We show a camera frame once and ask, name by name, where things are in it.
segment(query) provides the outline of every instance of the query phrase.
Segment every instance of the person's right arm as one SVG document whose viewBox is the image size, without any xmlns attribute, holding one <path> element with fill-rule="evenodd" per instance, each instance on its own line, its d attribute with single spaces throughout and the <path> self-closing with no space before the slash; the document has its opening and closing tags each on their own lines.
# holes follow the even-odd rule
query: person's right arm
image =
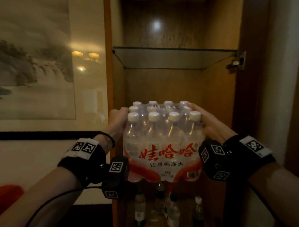
<svg viewBox="0 0 299 227">
<path fill-rule="evenodd" d="M 228 126 L 203 108 L 188 104 L 202 114 L 206 125 L 205 136 L 223 144 L 227 139 L 237 135 Z M 299 226 L 299 178 L 278 165 L 269 163 L 254 172 L 247 181 L 263 197 L 268 206 L 285 226 Z"/>
</svg>

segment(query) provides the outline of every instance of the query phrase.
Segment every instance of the water bottle pack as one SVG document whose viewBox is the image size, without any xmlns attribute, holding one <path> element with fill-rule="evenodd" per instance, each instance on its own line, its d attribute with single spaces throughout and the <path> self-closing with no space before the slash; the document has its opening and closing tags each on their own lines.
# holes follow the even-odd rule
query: water bottle pack
<svg viewBox="0 0 299 227">
<path fill-rule="evenodd" d="M 128 157 L 128 180 L 150 182 L 179 179 L 195 181 L 202 162 L 198 148 L 204 140 L 201 114 L 187 101 L 158 104 L 134 102 L 123 134 L 123 154 Z"/>
</svg>

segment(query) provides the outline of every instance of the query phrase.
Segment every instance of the open cabinet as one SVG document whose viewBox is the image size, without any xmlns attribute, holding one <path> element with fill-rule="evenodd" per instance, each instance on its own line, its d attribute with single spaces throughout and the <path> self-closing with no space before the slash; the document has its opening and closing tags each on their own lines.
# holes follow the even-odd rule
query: open cabinet
<svg viewBox="0 0 299 227">
<path fill-rule="evenodd" d="M 268 6 L 267 0 L 104 0 L 108 108 L 187 100 L 254 136 Z M 226 69 L 238 56 L 241 67 Z M 120 141 L 111 157 L 122 152 Z M 155 184 L 142 180 L 141 187 L 146 226 L 166 226 L 152 212 Z M 236 224 L 238 199 L 229 201 L 235 190 L 204 171 L 195 182 L 174 183 L 180 226 L 192 226 L 195 195 L 203 199 L 205 226 Z M 128 182 L 125 197 L 112 202 L 114 227 L 134 225 L 135 193 Z"/>
</svg>

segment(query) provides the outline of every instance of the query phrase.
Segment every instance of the landscape painting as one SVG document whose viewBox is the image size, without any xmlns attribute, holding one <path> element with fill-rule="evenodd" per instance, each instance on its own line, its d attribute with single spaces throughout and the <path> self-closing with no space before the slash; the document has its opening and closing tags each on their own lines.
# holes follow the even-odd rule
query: landscape painting
<svg viewBox="0 0 299 227">
<path fill-rule="evenodd" d="M 75 119 L 68 0 L 0 7 L 0 120 Z"/>
</svg>

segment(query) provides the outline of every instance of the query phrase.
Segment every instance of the metal hinge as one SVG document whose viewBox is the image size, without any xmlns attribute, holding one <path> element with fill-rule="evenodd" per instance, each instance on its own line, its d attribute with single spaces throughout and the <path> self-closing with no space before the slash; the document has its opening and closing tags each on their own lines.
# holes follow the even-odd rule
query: metal hinge
<svg viewBox="0 0 299 227">
<path fill-rule="evenodd" d="M 245 59 L 246 59 L 246 51 L 241 53 L 239 56 L 233 59 L 230 64 L 226 66 L 226 68 L 229 70 L 229 73 L 234 73 L 236 71 L 244 70 Z"/>
</svg>

